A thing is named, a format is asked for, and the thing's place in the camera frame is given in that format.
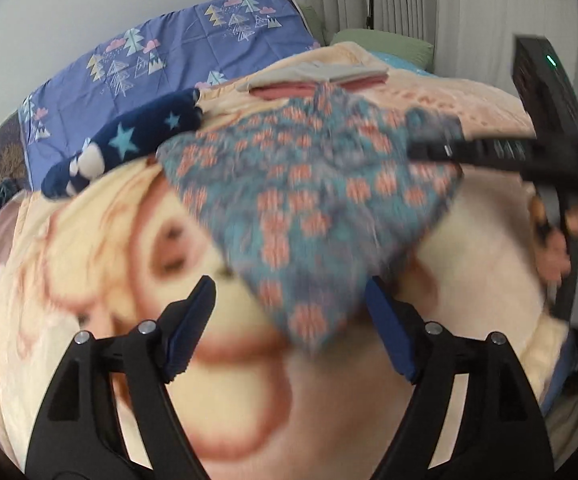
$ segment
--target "human hand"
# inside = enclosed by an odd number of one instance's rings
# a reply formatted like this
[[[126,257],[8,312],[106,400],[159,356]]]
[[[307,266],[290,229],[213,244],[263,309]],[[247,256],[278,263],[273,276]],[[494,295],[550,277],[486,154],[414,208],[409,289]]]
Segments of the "human hand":
[[[537,196],[533,197],[530,202],[529,214],[532,225],[545,222],[544,205]],[[566,221],[569,231],[574,235],[578,235],[578,208],[567,214]],[[572,265],[567,254],[565,236],[560,230],[552,229],[544,243],[533,232],[532,249],[536,261],[536,270],[544,282],[560,284],[562,277],[571,272]]]

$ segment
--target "blue pillow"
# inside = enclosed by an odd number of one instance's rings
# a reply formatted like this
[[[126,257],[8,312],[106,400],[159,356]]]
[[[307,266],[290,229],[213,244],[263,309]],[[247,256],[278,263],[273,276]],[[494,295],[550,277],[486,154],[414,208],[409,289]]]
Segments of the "blue pillow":
[[[386,54],[385,52],[371,52],[371,54],[373,56],[376,56],[381,61],[386,62],[393,68],[401,68],[403,70],[409,70],[410,72],[416,73],[418,75],[432,75],[429,72],[426,72],[421,68],[418,68],[413,63],[401,59],[398,56],[394,56],[393,54]]]

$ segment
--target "star print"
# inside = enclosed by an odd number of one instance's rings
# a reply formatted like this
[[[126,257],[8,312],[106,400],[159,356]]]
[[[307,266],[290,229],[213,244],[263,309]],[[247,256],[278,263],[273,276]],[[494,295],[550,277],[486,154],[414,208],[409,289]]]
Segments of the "star print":
[[[118,150],[120,160],[124,160],[127,152],[138,153],[138,151],[140,151],[138,147],[133,142],[131,142],[131,136],[133,135],[134,130],[135,128],[129,128],[128,130],[125,130],[122,127],[122,123],[120,123],[118,124],[118,133],[113,139],[109,141],[109,146],[113,146],[116,150]]]
[[[169,112],[169,117],[165,119],[165,124],[169,125],[169,129],[173,130],[180,124],[180,116],[173,115],[173,112]]]

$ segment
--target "teal floral cloth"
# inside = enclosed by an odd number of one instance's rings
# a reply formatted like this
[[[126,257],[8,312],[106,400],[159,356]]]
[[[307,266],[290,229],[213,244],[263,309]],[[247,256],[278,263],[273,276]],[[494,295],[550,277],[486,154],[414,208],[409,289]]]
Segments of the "teal floral cloth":
[[[454,166],[410,164],[410,139],[457,139],[460,120],[402,117],[335,86],[236,124],[165,142],[158,158],[277,326],[314,351],[402,264],[447,209]]]

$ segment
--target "bolt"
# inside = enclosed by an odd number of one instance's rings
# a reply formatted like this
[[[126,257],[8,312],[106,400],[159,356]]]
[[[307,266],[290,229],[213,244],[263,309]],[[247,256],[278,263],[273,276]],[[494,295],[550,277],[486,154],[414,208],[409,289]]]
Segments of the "bolt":
[[[138,332],[147,335],[156,330],[156,322],[152,320],[143,321],[138,325]]]
[[[504,345],[507,342],[507,337],[500,332],[492,333],[492,343],[494,345]]]
[[[425,332],[427,332],[429,335],[438,335],[442,331],[442,326],[435,321],[431,321],[425,325]]]
[[[77,345],[82,345],[85,344],[89,338],[91,338],[91,334],[86,330],[83,330],[76,334],[76,336],[73,338],[73,341],[75,341]]]

